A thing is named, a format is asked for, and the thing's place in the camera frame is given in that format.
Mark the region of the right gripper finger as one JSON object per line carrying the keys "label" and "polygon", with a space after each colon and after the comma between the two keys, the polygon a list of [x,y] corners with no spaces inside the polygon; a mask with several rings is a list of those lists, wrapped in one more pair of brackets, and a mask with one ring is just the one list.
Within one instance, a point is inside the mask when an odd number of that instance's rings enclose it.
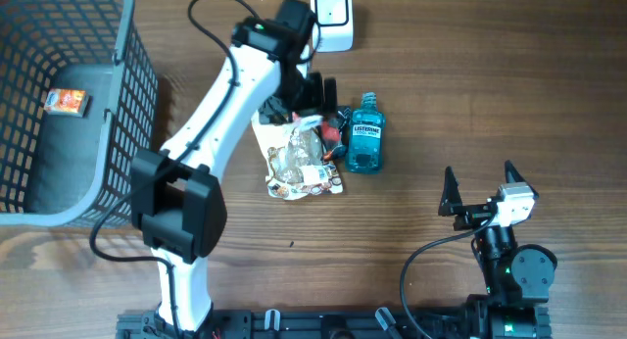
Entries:
{"label": "right gripper finger", "polygon": [[511,160],[506,160],[504,164],[505,178],[507,183],[526,183],[533,192],[533,198],[539,199],[539,193],[536,189],[518,172]]}
{"label": "right gripper finger", "polygon": [[458,180],[451,167],[445,168],[444,186],[438,208],[438,215],[450,217],[462,212],[463,202],[458,191]]}

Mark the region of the red small packet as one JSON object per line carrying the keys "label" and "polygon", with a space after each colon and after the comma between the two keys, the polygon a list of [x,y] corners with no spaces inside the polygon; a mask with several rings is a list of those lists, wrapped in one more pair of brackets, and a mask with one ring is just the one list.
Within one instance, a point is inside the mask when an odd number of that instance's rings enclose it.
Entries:
{"label": "red small packet", "polygon": [[347,154],[348,147],[343,138],[346,126],[347,120],[342,116],[334,116],[322,122],[319,133],[323,146],[322,159],[325,162],[344,158]]}

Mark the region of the beige snack pouch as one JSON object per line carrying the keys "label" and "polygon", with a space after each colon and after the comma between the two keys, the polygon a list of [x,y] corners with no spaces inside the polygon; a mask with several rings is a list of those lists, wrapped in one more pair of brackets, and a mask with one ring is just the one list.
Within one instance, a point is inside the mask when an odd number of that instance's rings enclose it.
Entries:
{"label": "beige snack pouch", "polygon": [[343,181],[327,152],[317,128],[321,115],[297,118],[293,122],[262,124],[254,113],[251,125],[267,165],[265,185],[268,195],[294,201],[309,195],[340,194]]}

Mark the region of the blue mouthwash bottle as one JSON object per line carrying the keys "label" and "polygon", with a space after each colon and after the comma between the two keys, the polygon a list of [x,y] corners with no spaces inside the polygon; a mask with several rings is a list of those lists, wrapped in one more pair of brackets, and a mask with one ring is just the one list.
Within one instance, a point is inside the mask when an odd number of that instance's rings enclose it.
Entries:
{"label": "blue mouthwash bottle", "polygon": [[383,168],[385,116],[378,110],[374,92],[362,95],[361,106],[352,111],[346,169],[354,173],[377,174]]}

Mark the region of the orange small box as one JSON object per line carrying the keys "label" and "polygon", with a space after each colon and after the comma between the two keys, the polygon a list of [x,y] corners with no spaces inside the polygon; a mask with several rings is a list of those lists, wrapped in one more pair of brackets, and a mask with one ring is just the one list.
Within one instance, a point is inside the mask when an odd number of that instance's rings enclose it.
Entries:
{"label": "orange small box", "polygon": [[43,109],[50,115],[83,117],[90,96],[85,90],[52,88]]}

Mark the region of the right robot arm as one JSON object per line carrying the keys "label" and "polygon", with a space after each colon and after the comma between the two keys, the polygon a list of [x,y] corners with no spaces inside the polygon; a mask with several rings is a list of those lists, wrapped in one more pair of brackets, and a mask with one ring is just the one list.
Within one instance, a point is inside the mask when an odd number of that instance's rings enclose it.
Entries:
{"label": "right robot arm", "polygon": [[545,304],[555,280],[557,258],[536,244],[520,246],[513,228],[530,219],[538,192],[505,162],[506,182],[483,204],[465,205],[453,169],[447,167],[438,215],[453,217],[455,231],[473,235],[472,252],[486,293],[470,295],[463,305],[466,338],[551,338]]}

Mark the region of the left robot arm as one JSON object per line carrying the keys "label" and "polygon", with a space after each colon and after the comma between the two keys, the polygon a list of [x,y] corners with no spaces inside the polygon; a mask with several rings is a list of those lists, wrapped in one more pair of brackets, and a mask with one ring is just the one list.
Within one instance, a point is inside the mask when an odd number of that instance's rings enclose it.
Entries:
{"label": "left robot arm", "polygon": [[249,17],[233,31],[226,60],[189,121],[160,152],[131,165],[131,223],[160,271],[162,300],[143,328],[163,338],[198,338],[211,325],[207,262],[227,219],[220,183],[251,118],[275,98],[283,125],[305,130],[327,113],[318,74],[302,68],[318,24],[312,12]]}

